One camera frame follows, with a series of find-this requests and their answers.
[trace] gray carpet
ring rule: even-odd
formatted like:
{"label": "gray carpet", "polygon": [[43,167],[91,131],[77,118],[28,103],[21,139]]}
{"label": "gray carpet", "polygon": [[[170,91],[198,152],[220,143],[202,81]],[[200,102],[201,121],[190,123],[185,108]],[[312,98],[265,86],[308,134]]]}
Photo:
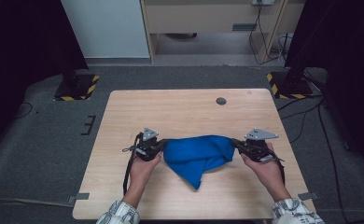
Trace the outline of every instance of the gray carpet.
{"label": "gray carpet", "polygon": [[[266,88],[275,67],[197,66],[92,67],[100,79],[90,100],[55,102],[62,77],[32,85],[25,102],[0,142],[0,198],[66,203],[78,193],[109,93],[113,90]],[[277,107],[291,100],[274,99]],[[280,111],[280,116],[307,110],[320,98]],[[329,112],[321,107],[339,175],[343,208],[349,221],[364,219],[364,159],[346,151]],[[96,116],[90,135],[88,116]],[[303,114],[283,119],[289,140],[301,130]],[[317,110],[307,113],[301,137],[291,144],[318,214],[327,223],[345,223],[339,205],[332,160]],[[72,208],[0,203],[0,223],[94,223],[72,218]],[[246,221],[216,223],[247,223]]]}

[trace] plaid shirt sleeve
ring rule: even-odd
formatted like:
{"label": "plaid shirt sleeve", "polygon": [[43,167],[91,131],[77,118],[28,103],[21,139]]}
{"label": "plaid shirt sleeve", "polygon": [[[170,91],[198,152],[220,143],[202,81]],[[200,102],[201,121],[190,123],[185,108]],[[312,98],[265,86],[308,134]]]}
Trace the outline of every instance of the plaid shirt sleeve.
{"label": "plaid shirt sleeve", "polygon": [[123,201],[115,201],[96,224],[137,224],[139,221],[140,217],[135,208]]}
{"label": "plaid shirt sleeve", "polygon": [[285,199],[273,205],[273,224],[325,224],[300,199]]}

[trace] white wall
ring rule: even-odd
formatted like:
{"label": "white wall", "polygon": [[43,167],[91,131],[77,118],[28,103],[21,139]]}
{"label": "white wall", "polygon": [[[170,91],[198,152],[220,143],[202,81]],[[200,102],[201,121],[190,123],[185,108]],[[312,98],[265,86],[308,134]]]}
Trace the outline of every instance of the white wall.
{"label": "white wall", "polygon": [[139,0],[62,0],[86,58],[149,58]]}

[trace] blue cloth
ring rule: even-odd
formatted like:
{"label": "blue cloth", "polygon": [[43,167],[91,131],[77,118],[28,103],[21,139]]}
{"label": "blue cloth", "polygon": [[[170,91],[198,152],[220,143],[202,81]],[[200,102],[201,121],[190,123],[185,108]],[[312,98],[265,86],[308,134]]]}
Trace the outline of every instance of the blue cloth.
{"label": "blue cloth", "polygon": [[205,171],[232,161],[233,154],[230,138],[217,135],[168,139],[163,151],[168,166],[195,189]]}

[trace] yellow and black hazard tape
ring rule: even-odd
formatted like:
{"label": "yellow and black hazard tape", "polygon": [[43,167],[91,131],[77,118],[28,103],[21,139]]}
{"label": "yellow and black hazard tape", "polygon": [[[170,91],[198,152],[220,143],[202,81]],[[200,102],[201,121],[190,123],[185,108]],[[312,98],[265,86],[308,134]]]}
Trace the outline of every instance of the yellow and black hazard tape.
{"label": "yellow and black hazard tape", "polygon": [[55,101],[75,101],[75,100],[88,100],[90,99],[92,92],[95,89],[95,86],[97,85],[97,81],[98,78],[100,78],[100,76],[93,76],[90,87],[87,90],[87,93],[85,95],[81,95],[81,96],[70,96],[70,95],[65,95],[65,96],[59,96],[59,97],[54,97]]}
{"label": "yellow and black hazard tape", "polygon": [[302,99],[312,96],[312,94],[281,94],[278,91],[277,85],[274,82],[272,74],[267,74],[267,80],[270,83],[275,99]]}

